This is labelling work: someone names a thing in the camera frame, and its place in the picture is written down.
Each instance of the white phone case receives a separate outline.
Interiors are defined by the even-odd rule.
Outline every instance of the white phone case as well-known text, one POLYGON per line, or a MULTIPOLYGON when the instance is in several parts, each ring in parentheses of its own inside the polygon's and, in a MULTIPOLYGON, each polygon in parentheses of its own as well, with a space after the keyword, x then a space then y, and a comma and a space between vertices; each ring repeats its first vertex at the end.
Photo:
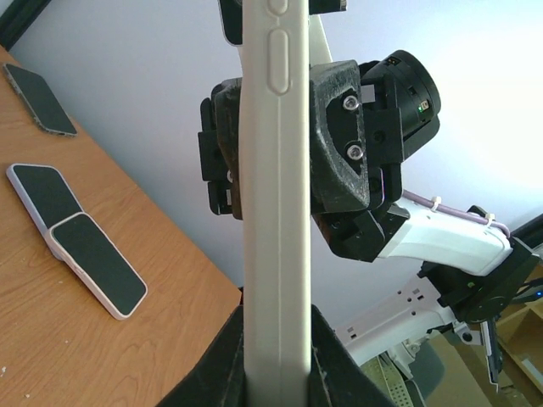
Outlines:
POLYGON ((308 0, 243 2, 239 169, 249 405, 305 406, 311 371, 308 0))
POLYGON ((104 232, 104 230, 100 227, 100 225, 88 214, 85 214, 84 212, 79 212, 77 214, 74 214, 70 216, 69 218, 60 221, 55 226, 52 226, 50 229, 47 230, 47 232, 44 235, 46 242, 48 243, 50 248, 54 248, 54 251, 60 255, 60 258, 77 274, 77 276, 81 279, 81 281, 87 286, 89 290, 91 290, 92 294, 94 294, 94 297, 98 299, 98 301, 104 306, 104 308, 116 319, 116 320, 125 320, 130 315, 134 313, 136 308, 139 306, 139 304, 142 303, 143 299, 147 296, 148 288, 145 281, 140 277, 140 275, 134 270, 132 265, 128 262, 126 257, 120 252, 120 250, 115 246, 113 242, 111 242, 111 239, 109 239, 108 235, 104 232), (123 260, 130 266, 132 271, 134 272, 134 275, 137 276, 145 286, 145 293, 140 298, 139 302, 134 306, 132 311, 128 315, 122 314, 109 300, 109 298, 104 294, 104 292, 100 289, 100 287, 92 280, 92 278, 89 277, 89 275, 76 263, 76 261, 71 257, 71 255, 57 242, 57 240, 53 236, 53 231, 56 227, 64 224, 65 222, 71 220, 72 218, 84 214, 85 216, 88 216, 89 219, 92 220, 92 222, 96 225, 100 231, 106 236, 109 243, 117 250, 117 252, 120 254, 120 256, 123 258, 123 260))
MULTIPOLYGON (((23 165, 23 166, 29 166, 29 167, 46 167, 46 168, 52 168, 53 170, 57 171, 60 177, 62 178, 62 180, 64 181, 64 183, 66 184, 66 187, 70 190, 70 193, 72 194, 74 200, 81 207, 81 204, 79 203, 79 201, 76 198, 76 195, 74 194, 74 192, 71 190, 70 186, 68 185, 68 182, 66 182, 65 178, 62 176, 60 171, 57 170, 56 168, 52 167, 51 165, 41 165, 41 164, 23 164, 23 163, 11 164, 6 170, 6 175, 8 176, 9 181, 11 182, 11 185, 13 185, 14 190, 17 192, 17 195, 19 195, 19 198, 22 201, 23 205, 25 206, 26 210, 30 214, 32 220, 34 220, 34 223, 36 224, 36 227, 38 231, 40 231, 42 236, 44 236, 45 233, 47 233, 48 228, 45 225, 42 217, 40 216, 40 213, 36 209, 36 206, 34 205, 28 193, 26 192, 25 188, 23 187, 23 184, 20 182, 19 177, 15 173, 15 167, 17 165, 23 165)), ((49 248, 51 249, 51 252, 53 253, 54 257, 56 257, 59 260, 62 260, 60 255, 55 252, 54 248, 52 248, 50 245, 49 245, 49 248)))

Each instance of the smartphone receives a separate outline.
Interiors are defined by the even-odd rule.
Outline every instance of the smartphone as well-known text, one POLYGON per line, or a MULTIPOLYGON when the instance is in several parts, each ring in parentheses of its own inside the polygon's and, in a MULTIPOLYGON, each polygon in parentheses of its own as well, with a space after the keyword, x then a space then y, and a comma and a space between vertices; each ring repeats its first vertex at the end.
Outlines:
POLYGON ((88 214, 60 221, 45 240, 115 319, 128 318, 147 295, 142 277, 88 214))
POLYGON ((59 100, 41 76, 13 64, 4 64, 3 71, 40 128, 62 136, 77 134, 59 100))
POLYGON ((51 165, 12 164, 6 175, 42 236, 51 226, 83 211, 62 174, 51 165))

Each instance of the screw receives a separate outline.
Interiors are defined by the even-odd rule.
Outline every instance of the screw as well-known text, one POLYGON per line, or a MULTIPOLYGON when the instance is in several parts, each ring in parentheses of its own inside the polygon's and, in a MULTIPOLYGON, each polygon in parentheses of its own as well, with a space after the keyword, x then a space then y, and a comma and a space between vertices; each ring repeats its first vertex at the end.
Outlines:
POLYGON ((362 151, 362 147, 357 146, 356 144, 353 144, 349 148, 347 148, 347 157, 354 161, 358 161, 359 159, 362 159, 364 157, 364 152, 362 151))
POLYGON ((359 107, 360 102, 358 102, 356 96, 349 95, 347 98, 343 99, 343 109, 354 112, 358 110, 359 107))

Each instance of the wire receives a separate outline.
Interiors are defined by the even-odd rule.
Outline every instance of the wire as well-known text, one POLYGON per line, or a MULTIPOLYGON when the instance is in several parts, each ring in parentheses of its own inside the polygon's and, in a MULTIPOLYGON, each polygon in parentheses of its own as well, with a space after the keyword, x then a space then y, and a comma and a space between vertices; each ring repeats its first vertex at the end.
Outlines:
POLYGON ((543 277, 535 278, 534 280, 530 280, 529 282, 525 282, 521 287, 534 287, 534 286, 540 286, 543 285, 543 277))
MULTIPOLYGON (((455 216, 456 218, 461 218, 465 220, 470 220, 475 223, 479 223, 480 225, 487 225, 489 223, 489 220, 476 215, 476 214, 470 214, 468 212, 464 212, 459 209, 454 209, 449 206, 445 206, 441 203, 435 203, 434 201, 430 199, 426 199, 424 197, 421 197, 420 195, 416 195, 414 192, 410 192, 404 189, 403 197, 406 199, 409 199, 410 201, 415 202, 416 204, 422 205, 426 208, 434 208, 438 212, 441 212, 443 214, 455 216)), ((490 224, 491 227, 495 227, 497 229, 500 229, 504 235, 506 235, 507 238, 511 236, 511 232, 509 231, 509 228, 505 226, 503 223, 496 222, 493 220, 490 224)))

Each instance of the black frame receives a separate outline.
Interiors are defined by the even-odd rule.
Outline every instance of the black frame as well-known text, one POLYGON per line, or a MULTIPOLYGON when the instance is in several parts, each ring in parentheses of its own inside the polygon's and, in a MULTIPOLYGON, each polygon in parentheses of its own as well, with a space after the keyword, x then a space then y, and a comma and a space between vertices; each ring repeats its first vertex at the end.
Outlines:
POLYGON ((525 242, 528 247, 536 248, 543 243, 543 214, 526 222, 511 234, 525 242))
POLYGON ((0 16, 0 45, 10 50, 51 0, 13 0, 0 16))

